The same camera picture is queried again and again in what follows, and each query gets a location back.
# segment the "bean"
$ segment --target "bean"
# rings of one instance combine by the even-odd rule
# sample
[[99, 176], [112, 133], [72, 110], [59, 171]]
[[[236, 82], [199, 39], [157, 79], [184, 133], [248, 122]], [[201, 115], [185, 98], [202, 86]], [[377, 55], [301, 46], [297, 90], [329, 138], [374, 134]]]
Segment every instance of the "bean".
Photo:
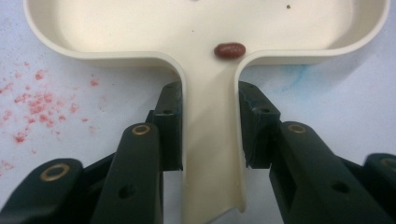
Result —
[[243, 56], [246, 52], [245, 46], [240, 43], [219, 44], [214, 52], [221, 59], [236, 59]]

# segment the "reddish-brown bean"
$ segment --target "reddish-brown bean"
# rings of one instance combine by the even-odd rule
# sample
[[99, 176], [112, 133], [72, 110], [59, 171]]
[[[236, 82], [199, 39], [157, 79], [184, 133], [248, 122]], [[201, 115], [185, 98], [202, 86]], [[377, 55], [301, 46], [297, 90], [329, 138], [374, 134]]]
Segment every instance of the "reddish-brown bean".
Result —
[[219, 44], [214, 52], [221, 59], [236, 59], [245, 54], [247, 49], [240, 43]]

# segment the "white tabletop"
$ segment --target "white tabletop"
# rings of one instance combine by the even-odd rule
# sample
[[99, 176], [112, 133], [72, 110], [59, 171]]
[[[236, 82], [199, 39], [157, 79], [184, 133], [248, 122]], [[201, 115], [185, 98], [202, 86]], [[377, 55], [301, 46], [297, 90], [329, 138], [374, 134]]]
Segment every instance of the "white tabletop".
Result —
[[[305, 123], [332, 151], [362, 164], [396, 154], [396, 6], [367, 46], [315, 65], [249, 67], [281, 119]], [[38, 165], [74, 158], [89, 165], [114, 152], [122, 131], [145, 120], [165, 84], [161, 68], [97, 68], [44, 46], [21, 1], [0, 0], [0, 207]], [[179, 223], [181, 172], [165, 174], [165, 223]], [[267, 170], [247, 170], [247, 211], [215, 223], [281, 223]]]

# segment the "white surface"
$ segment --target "white surface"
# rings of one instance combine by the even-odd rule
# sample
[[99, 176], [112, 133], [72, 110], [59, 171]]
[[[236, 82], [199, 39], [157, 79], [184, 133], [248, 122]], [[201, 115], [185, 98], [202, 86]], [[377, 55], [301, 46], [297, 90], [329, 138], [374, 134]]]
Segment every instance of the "white surface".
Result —
[[[44, 161], [72, 157], [88, 165], [114, 151], [122, 130], [144, 120], [155, 106], [161, 86], [177, 76], [157, 69], [94, 68], [62, 57], [32, 35], [21, 2], [0, 3], [0, 88], [14, 83], [0, 93], [0, 199], [4, 202]], [[313, 127], [337, 155], [362, 163], [368, 153], [394, 154], [394, 11], [392, 6], [380, 35], [357, 52], [318, 65], [249, 68], [241, 79], [258, 85], [282, 112], [282, 120], [297, 120]], [[43, 79], [36, 80], [40, 69], [46, 72]], [[92, 80], [99, 85], [93, 87]], [[25, 116], [35, 115], [30, 114], [28, 103], [15, 104], [15, 99], [27, 91], [32, 94], [31, 100], [41, 92], [52, 93], [52, 102], [47, 103], [55, 121], [52, 127], [36, 118], [38, 121], [25, 131]], [[69, 111], [73, 103], [78, 105], [76, 113]], [[66, 120], [59, 121], [61, 114]], [[17, 144], [13, 135], [25, 132], [25, 141]], [[179, 223], [180, 173], [166, 174], [165, 179], [165, 222]], [[233, 212], [215, 222], [280, 220], [267, 172], [248, 170], [247, 212]]]
[[[377, 34], [388, 9], [389, 0], [291, 5], [259, 0], [177, 5], [159, 0], [25, 1], [34, 33], [64, 55], [102, 66], [97, 59], [116, 66], [136, 58], [142, 58], [140, 63], [161, 58], [177, 70], [184, 102], [182, 215], [190, 224], [235, 207], [245, 210], [237, 101], [242, 69], [260, 58], [311, 63], [350, 52]], [[233, 41], [247, 47], [244, 58], [224, 61], [212, 53], [218, 43]]]

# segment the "seed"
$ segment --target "seed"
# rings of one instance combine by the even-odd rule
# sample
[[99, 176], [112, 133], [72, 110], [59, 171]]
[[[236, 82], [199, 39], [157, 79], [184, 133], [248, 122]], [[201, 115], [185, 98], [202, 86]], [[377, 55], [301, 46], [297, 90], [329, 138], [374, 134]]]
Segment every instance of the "seed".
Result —
[[221, 59], [236, 59], [243, 56], [246, 52], [245, 46], [239, 43], [219, 44], [214, 52]]

